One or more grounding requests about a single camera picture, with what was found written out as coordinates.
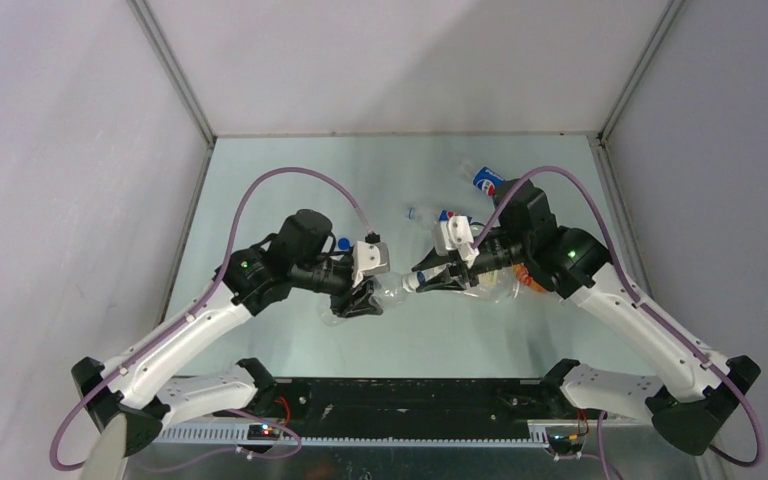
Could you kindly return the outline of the clear unlabelled plastic bottle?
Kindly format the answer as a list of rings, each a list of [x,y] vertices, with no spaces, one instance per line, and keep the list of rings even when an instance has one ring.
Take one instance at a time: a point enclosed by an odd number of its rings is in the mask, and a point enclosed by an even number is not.
[[[400,274],[367,277],[348,293],[323,300],[318,306],[318,318],[327,326],[337,326],[360,317],[380,317],[400,307],[409,294]]]

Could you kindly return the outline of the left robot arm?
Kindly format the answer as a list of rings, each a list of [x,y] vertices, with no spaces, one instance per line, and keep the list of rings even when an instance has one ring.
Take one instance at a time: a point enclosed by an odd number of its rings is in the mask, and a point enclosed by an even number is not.
[[[257,359],[239,360],[214,375],[175,376],[216,340],[294,289],[328,295],[340,319],[382,314],[375,277],[389,270],[386,244],[372,232],[346,252],[331,252],[325,248],[331,236],[326,216],[299,210],[278,232],[224,259],[205,293],[177,317],[117,356],[85,357],[74,364],[72,379],[95,426],[105,431],[113,420],[124,419],[123,454],[129,457],[164,430],[195,417],[230,409],[257,417],[271,412],[275,380]]]

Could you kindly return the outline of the white bottle cap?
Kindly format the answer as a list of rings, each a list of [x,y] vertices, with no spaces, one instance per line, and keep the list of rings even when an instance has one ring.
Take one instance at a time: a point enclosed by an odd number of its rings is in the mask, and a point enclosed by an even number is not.
[[[421,271],[410,272],[401,277],[402,288],[408,293],[415,293],[424,284],[425,276]]]

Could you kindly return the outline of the cream label clear bottle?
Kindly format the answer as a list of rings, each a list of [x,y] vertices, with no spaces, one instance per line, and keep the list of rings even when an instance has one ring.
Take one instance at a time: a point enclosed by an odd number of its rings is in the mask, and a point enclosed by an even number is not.
[[[521,293],[520,283],[511,268],[489,272],[478,276],[477,282],[470,282],[465,291],[432,291],[469,297],[492,303],[500,303],[516,298]]]

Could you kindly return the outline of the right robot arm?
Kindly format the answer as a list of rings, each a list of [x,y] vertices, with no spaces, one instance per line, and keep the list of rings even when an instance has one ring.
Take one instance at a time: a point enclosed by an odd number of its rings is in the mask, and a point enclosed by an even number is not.
[[[481,275],[522,265],[544,290],[595,316],[651,368],[648,376],[558,362],[545,376],[545,411],[566,418],[597,409],[652,425],[694,456],[713,439],[760,375],[750,357],[727,357],[692,335],[621,273],[591,233],[558,224],[545,192],[531,182],[496,187],[495,217],[477,247],[462,216],[438,223],[435,245],[403,287],[411,293],[464,291]]]

